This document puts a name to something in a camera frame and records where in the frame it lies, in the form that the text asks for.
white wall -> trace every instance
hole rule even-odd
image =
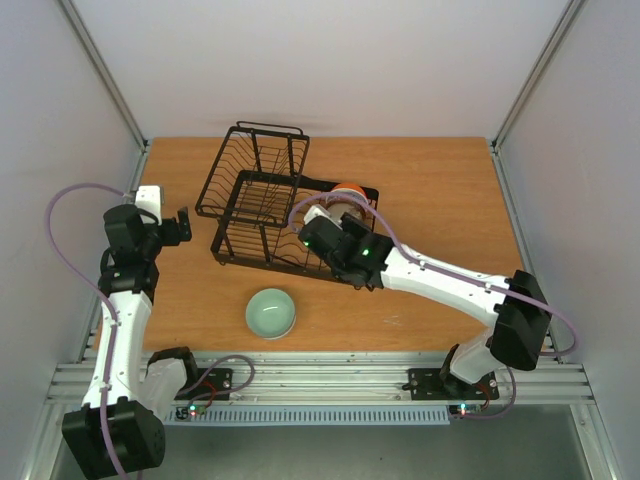
[[[78,181],[124,188],[136,146],[55,2],[0,14],[0,476],[21,470],[57,362],[74,360],[91,296],[44,238],[49,198]],[[102,212],[78,193],[54,215],[61,247],[96,275]]]
[[[147,137],[493,137],[565,0],[76,0]]]
[[[504,146],[536,273],[638,478],[640,3],[589,0]]]

wire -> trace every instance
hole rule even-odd
[[[209,398],[209,401],[204,406],[205,409],[209,408],[211,406],[211,404],[213,403],[213,399],[216,396],[216,388],[206,380],[204,382],[202,382],[201,385],[203,385],[205,387],[208,387],[211,390],[211,393],[201,393],[200,395],[196,395],[195,397],[190,398],[189,399],[189,403],[187,404],[187,409],[190,410],[191,409],[191,405],[196,403],[198,400],[202,400],[204,398]]]
[[[115,307],[109,300],[109,298],[102,293],[102,291],[95,285],[91,280],[89,280],[80,270],[78,270],[75,266],[67,260],[64,256],[60,248],[58,247],[55,239],[53,238],[53,232],[51,230],[51,214],[53,213],[53,208],[56,206],[58,201],[67,195],[70,192],[76,190],[82,190],[86,188],[104,190],[106,192],[110,192],[116,195],[119,195],[123,198],[128,197],[128,194],[118,190],[113,187],[109,187],[108,185],[102,185],[100,183],[77,183],[75,185],[70,185],[69,187],[63,188],[58,193],[56,193],[53,198],[49,201],[47,208],[44,214],[44,222],[45,222],[45,235],[47,237],[47,241],[49,245],[60,259],[60,261],[73,273],[76,277],[78,277],[82,282],[84,282],[93,292],[98,295],[98,298],[104,303],[105,307],[109,311],[109,315],[113,320],[111,325],[111,335],[109,336],[109,343],[107,346],[107,354],[104,364],[104,373],[102,375],[102,382],[105,386],[100,389],[100,429],[102,431],[102,439],[104,440],[105,447],[109,454],[109,458],[111,459],[111,463],[113,463],[113,467],[115,468],[117,474],[122,479],[129,479],[127,472],[122,467],[120,463],[120,459],[118,458],[118,454],[116,453],[115,447],[113,445],[113,440],[111,439],[111,433],[109,431],[109,423],[107,421],[107,401],[109,396],[109,380],[111,379],[111,366],[113,364],[113,352],[115,350],[116,345],[116,336],[118,333],[118,314],[116,312]],[[142,479],[142,472],[138,472],[138,480]]]
[[[202,385],[209,387],[211,389],[211,397],[209,398],[209,401],[207,402],[207,404],[204,406],[204,408],[209,408],[213,403],[213,399],[216,398],[216,388],[206,381],[202,382]]]
[[[484,412],[487,408],[489,408],[489,404],[491,403],[491,395],[489,395],[489,390],[487,390],[487,387],[485,387],[481,383],[476,383],[475,387],[478,390],[480,390],[482,393],[484,393],[485,400],[482,406],[480,407],[480,411]]]
[[[540,356],[558,357],[561,355],[568,355],[569,353],[576,351],[580,346],[580,336],[578,334],[578,331],[574,327],[573,323],[567,317],[565,317],[560,311],[551,307],[550,305],[547,305],[544,302],[536,300],[535,298],[531,298],[521,293],[514,292],[513,290],[509,290],[507,288],[503,288],[498,285],[487,283],[482,280],[478,280],[476,278],[468,277],[461,273],[457,273],[457,272],[448,270],[444,267],[440,267],[439,265],[434,265],[432,263],[429,263],[426,260],[420,260],[418,258],[413,257],[409,252],[405,250],[405,246],[402,243],[400,243],[400,240],[398,240],[398,237],[396,236],[395,232],[393,231],[389,223],[387,223],[384,217],[380,214],[380,212],[378,212],[375,208],[369,205],[368,202],[361,200],[359,198],[356,198],[354,195],[348,195],[348,194],[336,193],[336,192],[323,192],[323,193],[317,193],[315,195],[311,195],[310,197],[307,197],[304,200],[301,200],[300,202],[298,202],[291,209],[291,212],[289,213],[289,219],[288,219],[289,227],[294,232],[296,233],[299,232],[300,229],[294,225],[294,219],[295,219],[296,213],[298,213],[298,211],[308,203],[315,202],[322,199],[328,200],[329,198],[339,198],[342,200],[349,200],[350,202],[355,202],[358,205],[360,205],[362,208],[364,208],[365,211],[373,215],[382,224],[384,229],[387,231],[387,233],[389,234],[389,237],[391,237],[391,240],[393,241],[393,244],[395,245],[395,247],[398,249],[398,252],[400,253],[400,255],[402,255],[408,262],[418,265],[420,268],[426,268],[426,269],[432,270],[436,273],[440,273],[450,278],[454,278],[456,280],[466,282],[470,285],[474,285],[476,287],[479,287],[485,290],[486,289],[493,290],[494,292],[500,293],[502,295],[514,298],[516,300],[520,300],[522,302],[533,305],[534,307],[537,307],[541,310],[544,310],[545,312],[548,312],[552,316],[559,318],[571,331],[571,334],[573,335],[573,344],[566,350],[562,350],[559,352],[544,352],[544,351],[540,352]]]
[[[449,416],[451,418],[470,418],[472,420],[495,420],[496,418],[504,417],[507,413],[509,413],[509,410],[511,410],[513,405],[516,403],[516,390],[517,390],[516,377],[513,374],[513,370],[511,369],[511,367],[507,367],[507,372],[509,372],[509,376],[511,377],[511,398],[509,399],[509,403],[507,403],[502,410],[500,410],[498,413],[492,413],[490,415],[479,415],[479,414],[474,414],[474,413],[468,413],[466,415],[458,415],[458,414],[457,415],[451,415],[451,414],[449,414]]]
[[[209,373],[211,373],[211,370],[216,368],[221,363],[228,362],[229,360],[242,360],[243,362],[245,362],[249,366],[249,378],[242,385],[239,385],[239,386],[233,387],[233,388],[229,388],[227,390],[221,390],[220,392],[216,392],[216,395],[226,395],[226,394],[229,394],[229,393],[239,392],[240,390],[242,390],[244,388],[247,388],[249,385],[251,385],[251,382],[253,382],[253,378],[256,376],[256,367],[253,364],[253,361],[249,357],[246,357],[245,355],[240,355],[240,354],[236,353],[236,354],[233,354],[233,355],[227,355],[226,357],[219,358],[218,360],[213,362],[211,364],[211,366],[204,371],[204,373],[200,376],[200,378],[198,380],[196,380],[196,382],[193,385],[191,385],[190,387],[187,387],[187,388],[184,388],[184,389],[180,390],[178,392],[178,395],[186,395],[187,393],[195,390],[198,387],[198,385],[200,385],[202,382],[204,382],[207,379],[207,375],[209,375]],[[191,401],[193,402],[196,399],[199,400],[201,398],[206,398],[207,395],[208,394],[198,395],[197,397],[193,397],[191,399]]]

floor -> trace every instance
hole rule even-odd
[[[52,480],[83,478],[66,445]],[[440,427],[167,428],[145,480],[580,480],[591,478],[569,407]]]

black wire dish rack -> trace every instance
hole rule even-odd
[[[218,221],[211,252],[220,264],[334,280],[287,226],[295,204],[339,183],[302,175],[309,140],[300,128],[283,125],[237,122],[229,129],[195,208]],[[362,188],[376,208],[378,191]],[[309,207],[296,213],[296,225]],[[373,229],[375,218],[367,214],[365,221]]]

light green bowl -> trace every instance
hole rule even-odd
[[[247,326],[259,337],[275,340],[284,337],[296,321],[296,307],[291,297],[277,288],[256,293],[245,312]]]

